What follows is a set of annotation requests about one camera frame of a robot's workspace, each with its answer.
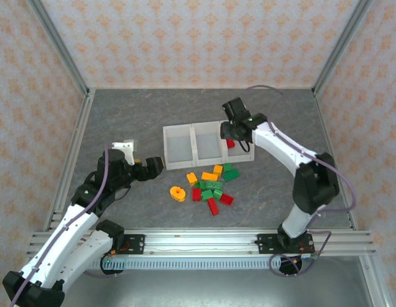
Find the enclosure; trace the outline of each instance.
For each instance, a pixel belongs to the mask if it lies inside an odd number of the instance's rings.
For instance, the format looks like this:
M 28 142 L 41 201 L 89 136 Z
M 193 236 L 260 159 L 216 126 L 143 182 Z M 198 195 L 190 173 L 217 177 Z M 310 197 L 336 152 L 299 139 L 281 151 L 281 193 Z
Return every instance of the enclosure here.
M 281 94 L 247 90 L 259 84 Z M 259 146 L 226 147 L 222 105 L 236 97 L 330 153 L 355 188 L 355 210 L 313 222 L 333 236 L 304 276 L 252 262 L 257 234 L 289 215 L 294 179 Z M 396 0 L 0 0 L 0 306 L 6 273 L 62 223 L 104 145 L 127 139 L 167 168 L 98 223 L 145 234 L 145 257 L 116 279 L 81 276 L 63 306 L 396 306 Z M 228 162 L 234 202 L 212 216 L 186 174 Z M 328 207 L 351 205 L 341 180 Z

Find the patterned wallpaper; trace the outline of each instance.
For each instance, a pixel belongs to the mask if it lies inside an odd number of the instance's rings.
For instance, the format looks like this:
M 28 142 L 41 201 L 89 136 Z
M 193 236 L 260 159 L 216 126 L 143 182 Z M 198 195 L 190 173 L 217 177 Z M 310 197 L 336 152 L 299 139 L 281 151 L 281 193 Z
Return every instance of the patterned wallpaper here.
M 311 88 L 358 0 L 44 0 L 86 83 Z
M 26 0 L 0 0 L 1 285 L 42 231 L 82 96 Z
M 319 97 L 337 163 L 356 185 L 396 302 L 396 0 L 378 0 Z

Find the red block in gripper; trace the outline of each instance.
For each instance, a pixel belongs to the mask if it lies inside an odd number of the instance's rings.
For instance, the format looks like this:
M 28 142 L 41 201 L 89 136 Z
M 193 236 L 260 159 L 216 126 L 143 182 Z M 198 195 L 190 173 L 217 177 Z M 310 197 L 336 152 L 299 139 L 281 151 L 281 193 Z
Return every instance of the red block in gripper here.
M 212 212 L 213 216 L 216 216 L 219 214 L 219 209 L 218 209 L 218 206 L 216 205 L 214 198 L 208 199 L 208 205 L 209 205 L 210 211 Z
M 235 146 L 235 141 L 232 139 L 226 139 L 226 145 L 227 145 L 228 149 L 231 149 Z
M 226 195 L 225 193 L 222 194 L 221 198 L 219 199 L 219 201 L 221 203 L 224 203 L 225 205 L 228 205 L 228 206 L 230 206 L 232 204 L 233 200 L 234 200 L 233 197 Z
M 193 201 L 200 201 L 202 199 L 201 189 L 195 187 L 192 189 L 192 200 Z

